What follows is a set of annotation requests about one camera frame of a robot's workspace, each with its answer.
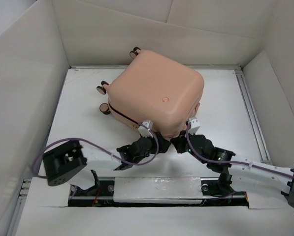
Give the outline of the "pink hard-shell suitcase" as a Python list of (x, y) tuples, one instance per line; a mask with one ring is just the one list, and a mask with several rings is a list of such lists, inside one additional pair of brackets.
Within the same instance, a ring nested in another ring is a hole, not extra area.
[(99, 110), (137, 129), (145, 120), (153, 131), (175, 138), (200, 107), (204, 79), (194, 69), (153, 51), (134, 47), (129, 66), (111, 83), (101, 81), (97, 91), (108, 96)]

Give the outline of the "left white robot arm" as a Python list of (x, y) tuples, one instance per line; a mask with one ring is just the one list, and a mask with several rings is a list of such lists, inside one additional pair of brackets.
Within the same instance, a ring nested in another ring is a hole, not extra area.
[(64, 138), (47, 145), (42, 152), (45, 178), (51, 187), (69, 183), (93, 195), (99, 189), (96, 169), (124, 171), (143, 166), (158, 154), (166, 153), (170, 145), (170, 141), (156, 132), (117, 148), (119, 155), (115, 155), (86, 139)]

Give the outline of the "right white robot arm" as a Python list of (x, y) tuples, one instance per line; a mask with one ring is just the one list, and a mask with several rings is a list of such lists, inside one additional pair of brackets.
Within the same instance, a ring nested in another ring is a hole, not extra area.
[(182, 132), (171, 139), (178, 153), (189, 153), (213, 172), (219, 173), (221, 193), (255, 192), (283, 196), (294, 208), (294, 167), (277, 167), (241, 157), (213, 145), (204, 135)]

